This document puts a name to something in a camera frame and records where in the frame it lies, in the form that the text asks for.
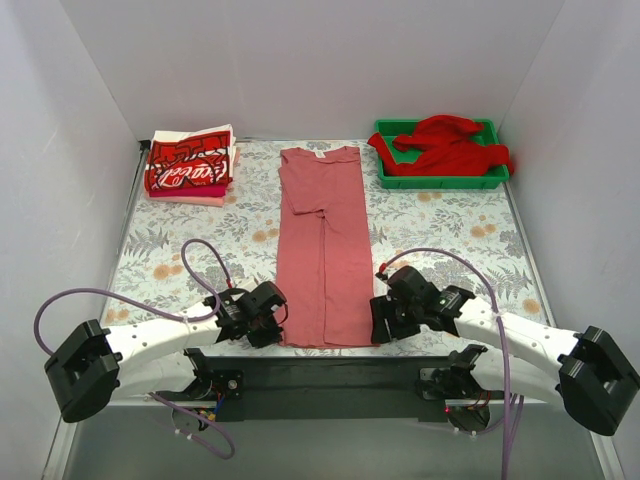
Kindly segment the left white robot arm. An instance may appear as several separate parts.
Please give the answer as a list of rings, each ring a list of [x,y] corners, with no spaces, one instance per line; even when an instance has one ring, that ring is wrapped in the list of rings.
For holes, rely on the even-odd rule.
[[[103,328],[81,323],[53,352],[44,370],[67,423],[86,420],[111,401],[155,393],[167,400],[214,402],[235,396],[242,375],[209,367],[203,348],[245,338],[254,348],[276,344],[287,311],[285,295],[267,281],[230,288],[178,313]]]

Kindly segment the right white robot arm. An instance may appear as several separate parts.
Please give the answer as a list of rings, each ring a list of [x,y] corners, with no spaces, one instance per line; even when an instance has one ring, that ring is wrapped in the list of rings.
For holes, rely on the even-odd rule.
[[[371,340],[387,344],[422,327],[467,340],[444,366],[421,375],[430,397],[471,399],[503,391],[563,408],[587,430],[611,436],[639,392],[639,374],[611,335],[541,325],[457,286],[438,289],[411,266],[376,274],[387,287],[371,299]]]

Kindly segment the pink t shirt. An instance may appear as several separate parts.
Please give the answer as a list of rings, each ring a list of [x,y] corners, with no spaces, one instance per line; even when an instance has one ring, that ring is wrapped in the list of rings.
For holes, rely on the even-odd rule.
[[[284,149],[276,284],[287,299],[284,344],[371,343],[373,265],[357,147]]]

